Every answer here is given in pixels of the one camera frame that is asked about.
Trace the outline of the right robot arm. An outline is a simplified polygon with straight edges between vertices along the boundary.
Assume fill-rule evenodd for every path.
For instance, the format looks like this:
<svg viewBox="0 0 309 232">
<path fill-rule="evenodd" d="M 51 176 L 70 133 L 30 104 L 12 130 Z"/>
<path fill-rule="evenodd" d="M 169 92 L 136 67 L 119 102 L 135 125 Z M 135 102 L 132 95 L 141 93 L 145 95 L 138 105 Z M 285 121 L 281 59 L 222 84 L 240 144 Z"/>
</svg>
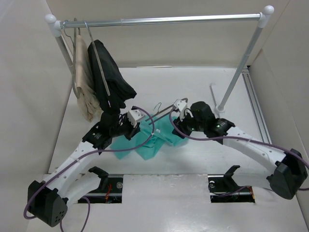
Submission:
<svg viewBox="0 0 309 232">
<path fill-rule="evenodd" d="M 216 118 L 210 106 L 205 102 L 195 102 L 191 107 L 184 100 L 177 100 L 171 112 L 179 113 L 176 119 L 170 119 L 174 127 L 173 134 L 190 140 L 196 140 L 191 133 L 205 135 L 202 141 L 216 141 L 233 148 L 262 165 L 266 172 L 255 178 L 238 176 L 234 172 L 239 165 L 232 166 L 225 174 L 216 175 L 223 181 L 224 196 L 231 195 L 247 186 L 271 189 L 280 197 L 291 200 L 301 189 L 308 177 L 309 164 L 299 151 L 256 140 L 242 131 L 233 122 L 225 118 Z"/>
</svg>

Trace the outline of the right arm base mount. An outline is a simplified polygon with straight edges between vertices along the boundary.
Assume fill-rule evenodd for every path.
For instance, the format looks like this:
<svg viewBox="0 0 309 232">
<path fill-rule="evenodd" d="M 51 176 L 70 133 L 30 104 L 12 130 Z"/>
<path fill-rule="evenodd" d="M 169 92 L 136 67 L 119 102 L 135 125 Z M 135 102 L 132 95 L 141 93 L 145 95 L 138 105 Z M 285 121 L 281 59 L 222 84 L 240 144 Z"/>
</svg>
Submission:
<svg viewBox="0 0 309 232">
<path fill-rule="evenodd" d="M 211 203 L 255 203 L 252 187 L 239 186 L 232 178 L 238 168 L 233 165 L 224 174 L 208 175 Z"/>
</svg>

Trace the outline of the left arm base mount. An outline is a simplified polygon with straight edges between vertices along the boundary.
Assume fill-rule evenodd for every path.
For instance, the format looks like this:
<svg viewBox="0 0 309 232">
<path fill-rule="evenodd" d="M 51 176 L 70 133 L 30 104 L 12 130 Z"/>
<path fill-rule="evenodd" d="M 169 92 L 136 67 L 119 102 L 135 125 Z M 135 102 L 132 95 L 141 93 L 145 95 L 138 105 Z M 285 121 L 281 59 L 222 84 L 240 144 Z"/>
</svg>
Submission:
<svg viewBox="0 0 309 232">
<path fill-rule="evenodd" d="M 92 167 L 87 174 L 94 174 L 100 179 L 98 187 L 86 195 L 90 203 L 122 203 L 123 180 L 124 176 L 120 174 L 108 174 L 99 167 Z"/>
</svg>

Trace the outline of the metal clothes hanger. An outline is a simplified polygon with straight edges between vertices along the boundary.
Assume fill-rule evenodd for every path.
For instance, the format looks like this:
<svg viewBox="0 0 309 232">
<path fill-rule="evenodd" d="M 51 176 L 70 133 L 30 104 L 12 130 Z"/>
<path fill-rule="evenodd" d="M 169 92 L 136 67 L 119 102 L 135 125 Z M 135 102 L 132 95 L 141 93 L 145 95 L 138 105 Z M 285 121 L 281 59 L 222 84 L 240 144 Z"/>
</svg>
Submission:
<svg viewBox="0 0 309 232">
<path fill-rule="evenodd" d="M 152 119 L 154 122 L 164 118 L 165 116 L 168 116 L 170 114 L 170 112 L 176 112 L 174 110 L 173 104 L 164 108 L 163 110 L 158 111 L 156 114 L 152 115 Z"/>
</svg>

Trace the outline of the teal t shirt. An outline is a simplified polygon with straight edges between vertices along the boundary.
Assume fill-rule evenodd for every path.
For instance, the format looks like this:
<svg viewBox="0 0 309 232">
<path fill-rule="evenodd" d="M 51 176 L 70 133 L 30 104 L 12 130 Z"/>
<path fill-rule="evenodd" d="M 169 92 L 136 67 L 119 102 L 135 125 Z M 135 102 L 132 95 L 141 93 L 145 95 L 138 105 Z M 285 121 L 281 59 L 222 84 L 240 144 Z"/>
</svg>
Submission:
<svg viewBox="0 0 309 232">
<path fill-rule="evenodd" d="M 163 117 L 154 124 L 155 133 L 151 139 L 143 146 L 135 149 L 136 153 L 138 153 L 144 160 L 153 158 L 164 144 L 169 146 L 181 146 L 188 140 L 188 138 L 182 139 L 172 133 L 174 127 L 168 116 Z M 151 132 L 152 125 L 149 125 L 146 121 L 142 121 L 140 123 L 140 132 L 138 132 L 131 140 L 127 140 L 124 136 L 120 136 L 112 142 L 110 148 L 112 150 L 117 150 L 115 156 L 118 159 L 122 159 L 130 153 L 129 151 L 125 151 L 125 149 L 141 145 L 150 136 Z"/>
</svg>

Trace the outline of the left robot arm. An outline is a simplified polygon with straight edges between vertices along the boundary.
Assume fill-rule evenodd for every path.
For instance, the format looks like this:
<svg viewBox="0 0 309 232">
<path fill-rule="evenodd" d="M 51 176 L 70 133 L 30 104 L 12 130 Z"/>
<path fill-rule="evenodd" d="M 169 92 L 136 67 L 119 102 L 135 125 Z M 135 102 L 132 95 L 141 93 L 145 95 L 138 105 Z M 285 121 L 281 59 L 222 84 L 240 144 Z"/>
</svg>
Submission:
<svg viewBox="0 0 309 232">
<path fill-rule="evenodd" d="M 99 167 L 87 169 L 89 163 L 106 152 L 113 138 L 124 136 L 128 140 L 139 131 L 145 114 L 138 109 L 123 115 L 103 113 L 101 119 L 82 138 L 72 154 L 41 182 L 33 181 L 28 187 L 28 202 L 24 217 L 31 213 L 50 227 L 61 223 L 68 208 L 87 193 L 104 191 L 108 173 Z"/>
</svg>

